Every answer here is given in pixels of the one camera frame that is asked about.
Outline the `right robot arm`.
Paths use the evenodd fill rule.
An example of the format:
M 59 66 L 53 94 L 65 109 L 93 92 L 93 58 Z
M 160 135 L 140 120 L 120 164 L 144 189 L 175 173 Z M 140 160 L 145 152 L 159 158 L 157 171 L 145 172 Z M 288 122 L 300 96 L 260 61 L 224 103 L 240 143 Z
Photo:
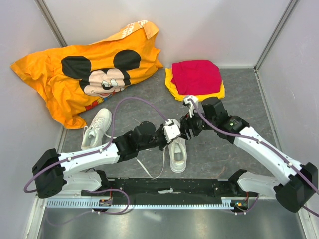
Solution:
M 255 192 L 274 197 L 285 209 L 296 213 L 301 208 L 305 209 L 306 202 L 319 192 L 318 169 L 312 163 L 302 164 L 282 153 L 241 117 L 230 116 L 217 97 L 202 102 L 204 112 L 200 112 L 196 96 L 186 96 L 183 104 L 189 107 L 189 112 L 180 119 L 184 138 L 191 139 L 202 131 L 212 130 L 250 154 L 272 173 L 268 177 L 238 170 L 232 176 L 234 180 L 228 183 L 232 195 Z

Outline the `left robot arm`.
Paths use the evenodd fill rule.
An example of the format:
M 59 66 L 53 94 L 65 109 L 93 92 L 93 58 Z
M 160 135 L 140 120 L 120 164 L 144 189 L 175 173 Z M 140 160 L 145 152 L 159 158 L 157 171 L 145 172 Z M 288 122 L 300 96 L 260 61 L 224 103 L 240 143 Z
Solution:
M 36 193 L 39 198 L 49 198 L 61 193 L 94 191 L 99 196 L 109 192 L 109 183 L 102 173 L 87 172 L 106 164 L 116 164 L 137 157 L 138 152 L 167 145 L 165 126 L 158 129 L 145 121 L 133 130 L 113 139 L 112 143 L 92 149 L 57 153 L 56 149 L 44 152 L 33 166 Z

